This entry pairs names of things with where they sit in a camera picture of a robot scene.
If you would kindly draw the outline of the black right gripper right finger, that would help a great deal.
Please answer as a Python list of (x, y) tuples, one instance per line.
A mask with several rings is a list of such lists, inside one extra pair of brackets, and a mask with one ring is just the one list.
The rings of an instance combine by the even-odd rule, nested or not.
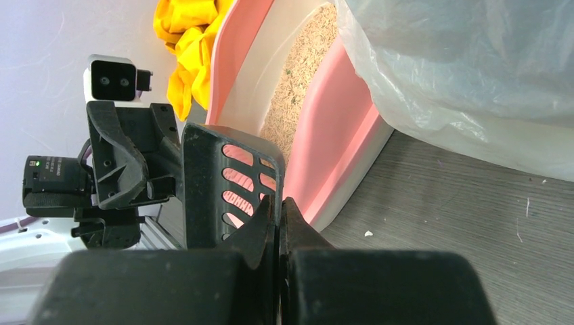
[(495, 324), (472, 265), (445, 251), (339, 249), (282, 204), (283, 324)]

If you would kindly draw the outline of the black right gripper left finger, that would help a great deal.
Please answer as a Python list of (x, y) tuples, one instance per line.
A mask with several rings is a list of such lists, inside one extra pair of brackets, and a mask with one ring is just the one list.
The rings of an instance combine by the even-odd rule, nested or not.
[(215, 248), (77, 251), (56, 266), (29, 324), (274, 324), (273, 210)]

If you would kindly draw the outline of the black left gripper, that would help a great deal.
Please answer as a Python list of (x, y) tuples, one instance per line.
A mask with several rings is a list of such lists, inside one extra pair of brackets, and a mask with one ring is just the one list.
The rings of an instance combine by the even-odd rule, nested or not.
[(93, 101), (86, 109), (101, 209), (162, 203), (178, 194), (181, 144), (171, 105)]

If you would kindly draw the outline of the black litter scoop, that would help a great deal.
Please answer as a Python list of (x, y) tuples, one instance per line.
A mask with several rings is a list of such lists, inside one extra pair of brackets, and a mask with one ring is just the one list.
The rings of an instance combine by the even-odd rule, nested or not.
[(187, 124), (181, 139), (185, 245), (213, 248), (235, 230), (223, 216), (248, 223), (250, 214), (225, 194), (257, 208), (264, 194), (282, 200), (285, 160), (273, 143), (219, 125)]

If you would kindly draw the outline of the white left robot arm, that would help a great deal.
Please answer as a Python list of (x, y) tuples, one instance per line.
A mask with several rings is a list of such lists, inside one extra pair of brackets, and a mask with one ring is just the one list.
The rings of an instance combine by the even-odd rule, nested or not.
[(173, 107), (90, 101), (86, 111), (89, 139), (77, 157), (27, 158), (22, 203), (31, 218), (71, 218), (71, 237), (87, 248), (130, 248), (145, 221), (139, 207), (180, 190)]

